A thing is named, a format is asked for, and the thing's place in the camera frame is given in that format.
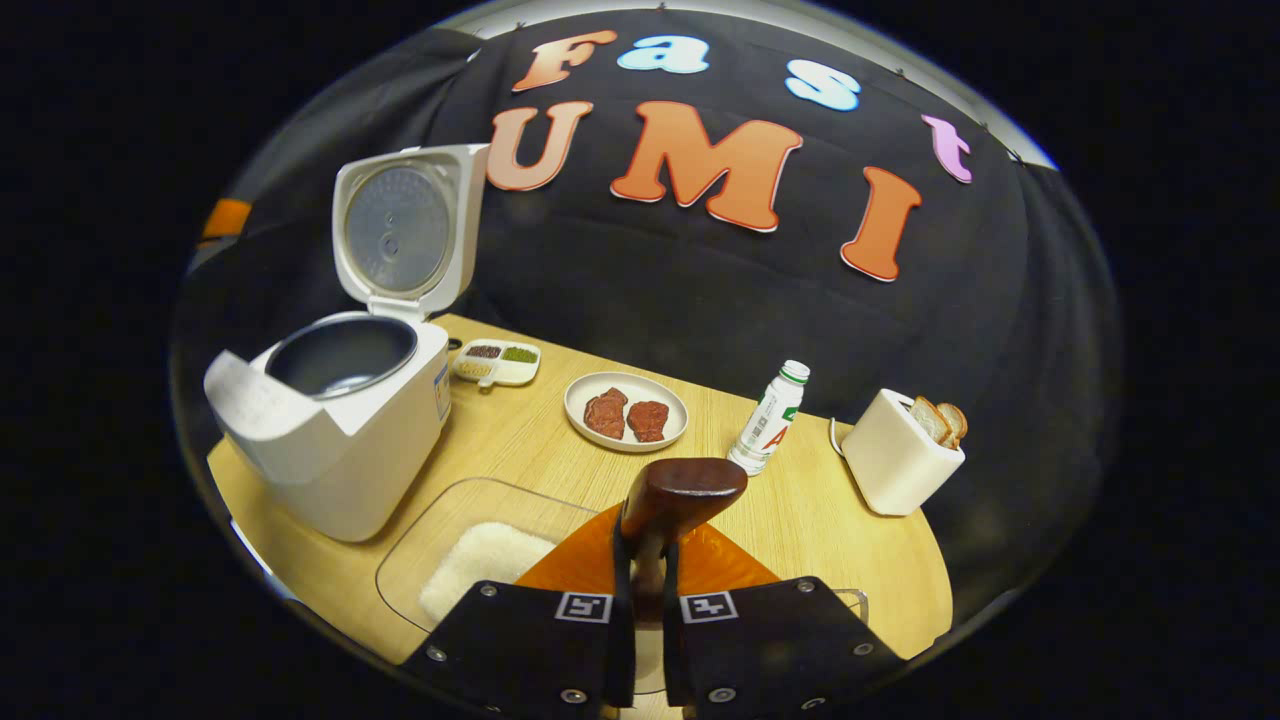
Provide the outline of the clear glass container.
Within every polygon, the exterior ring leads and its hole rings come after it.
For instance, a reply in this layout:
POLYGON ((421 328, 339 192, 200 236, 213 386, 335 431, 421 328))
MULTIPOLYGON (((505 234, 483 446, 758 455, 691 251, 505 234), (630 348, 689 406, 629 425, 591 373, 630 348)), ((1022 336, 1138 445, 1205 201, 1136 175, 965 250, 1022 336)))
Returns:
MULTIPOLYGON (((425 634, 435 626, 419 605, 419 592, 445 552, 474 525, 509 524, 554 544, 590 520, 584 507, 490 478, 468 478, 433 501, 381 561, 375 584, 388 606, 425 634)), ((634 702, 666 696, 664 616, 658 626, 635 620, 636 676, 634 702)), ((600 720, 604 716, 489 716, 504 720, 600 720)), ((696 716, 700 720, 808 720, 814 716, 696 716)))

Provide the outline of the brown wooden spoon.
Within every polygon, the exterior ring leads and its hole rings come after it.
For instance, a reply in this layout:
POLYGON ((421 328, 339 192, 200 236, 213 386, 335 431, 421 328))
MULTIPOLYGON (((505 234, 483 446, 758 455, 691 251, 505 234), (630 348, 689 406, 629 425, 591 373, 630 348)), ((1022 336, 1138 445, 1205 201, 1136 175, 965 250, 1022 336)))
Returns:
POLYGON ((678 547, 748 489, 745 470, 723 457, 668 457, 636 475, 616 521, 614 543, 628 571, 639 626, 658 626, 676 587, 678 547))

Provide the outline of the white rice cooker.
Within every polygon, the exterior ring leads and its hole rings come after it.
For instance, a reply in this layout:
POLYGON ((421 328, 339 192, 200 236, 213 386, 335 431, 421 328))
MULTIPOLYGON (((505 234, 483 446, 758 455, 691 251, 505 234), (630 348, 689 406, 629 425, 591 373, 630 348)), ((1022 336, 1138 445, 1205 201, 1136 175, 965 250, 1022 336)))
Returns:
POLYGON ((228 439, 296 519, 375 536, 451 415, 449 333, 468 287, 488 143, 404 149, 343 165, 332 258, 358 310, 317 319, 247 361, 220 352, 204 391, 228 439))

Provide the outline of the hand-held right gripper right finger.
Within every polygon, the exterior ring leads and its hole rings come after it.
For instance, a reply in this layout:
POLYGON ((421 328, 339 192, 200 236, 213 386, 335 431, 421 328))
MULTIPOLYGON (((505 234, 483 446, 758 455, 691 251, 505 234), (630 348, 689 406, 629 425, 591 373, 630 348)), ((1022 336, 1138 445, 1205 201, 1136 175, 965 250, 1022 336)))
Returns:
POLYGON ((782 579, 708 525, 667 559, 664 664, 689 716, 833 716, 906 671, 820 578, 782 579))

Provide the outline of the white divided bean dish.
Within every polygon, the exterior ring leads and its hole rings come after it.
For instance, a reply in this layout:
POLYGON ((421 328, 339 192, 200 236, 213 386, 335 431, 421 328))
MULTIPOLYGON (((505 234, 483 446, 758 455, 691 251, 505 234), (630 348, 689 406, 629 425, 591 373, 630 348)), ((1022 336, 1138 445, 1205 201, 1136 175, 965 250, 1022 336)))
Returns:
POLYGON ((525 386, 536 375, 541 355, 535 345, 480 338, 460 348, 452 363, 452 373, 483 388, 525 386))

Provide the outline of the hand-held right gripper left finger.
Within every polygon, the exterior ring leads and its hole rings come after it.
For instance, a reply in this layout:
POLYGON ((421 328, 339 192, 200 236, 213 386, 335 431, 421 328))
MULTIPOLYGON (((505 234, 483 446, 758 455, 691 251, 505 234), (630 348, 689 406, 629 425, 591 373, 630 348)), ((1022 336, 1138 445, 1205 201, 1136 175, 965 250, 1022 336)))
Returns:
POLYGON ((605 716, 630 706, 635 618, 618 514, 594 515, 511 582, 468 569, 401 671, 483 716, 605 716))

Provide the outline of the white round plate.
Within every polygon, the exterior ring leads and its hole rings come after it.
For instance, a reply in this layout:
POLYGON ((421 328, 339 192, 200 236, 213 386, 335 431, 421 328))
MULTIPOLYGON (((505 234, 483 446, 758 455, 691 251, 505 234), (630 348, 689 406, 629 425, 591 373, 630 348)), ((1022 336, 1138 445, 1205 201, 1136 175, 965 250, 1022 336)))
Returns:
POLYGON ((603 448, 625 454, 650 454, 667 448, 677 442, 689 427, 689 411, 681 397, 655 380, 625 372, 595 372, 572 380, 564 389, 564 410, 571 425, 582 438, 603 448), (620 407, 621 438, 602 434, 586 423, 589 402, 611 389, 617 389, 626 397, 620 407), (640 441, 635 429, 627 423, 631 407, 640 402, 657 402, 667 407, 659 439, 640 441))

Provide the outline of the white drink bottle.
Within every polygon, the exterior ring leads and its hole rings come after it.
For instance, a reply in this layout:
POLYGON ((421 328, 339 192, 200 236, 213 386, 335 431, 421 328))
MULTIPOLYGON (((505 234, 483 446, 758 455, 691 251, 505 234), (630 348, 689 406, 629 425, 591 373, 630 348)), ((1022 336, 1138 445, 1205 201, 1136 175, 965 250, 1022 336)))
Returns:
POLYGON ((787 360, 762 392, 727 454, 748 477, 760 475, 782 443, 799 413, 810 373, 804 363, 787 360))

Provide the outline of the white toaster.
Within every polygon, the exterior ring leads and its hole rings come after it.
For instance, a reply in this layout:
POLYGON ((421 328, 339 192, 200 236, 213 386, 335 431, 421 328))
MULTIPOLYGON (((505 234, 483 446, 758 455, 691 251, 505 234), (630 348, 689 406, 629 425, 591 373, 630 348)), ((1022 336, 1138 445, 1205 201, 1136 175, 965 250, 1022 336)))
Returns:
POLYGON ((911 419, 914 398, 883 388, 842 438, 829 425, 831 443, 867 506, 883 516, 915 512, 966 460, 961 443, 938 446, 911 419))

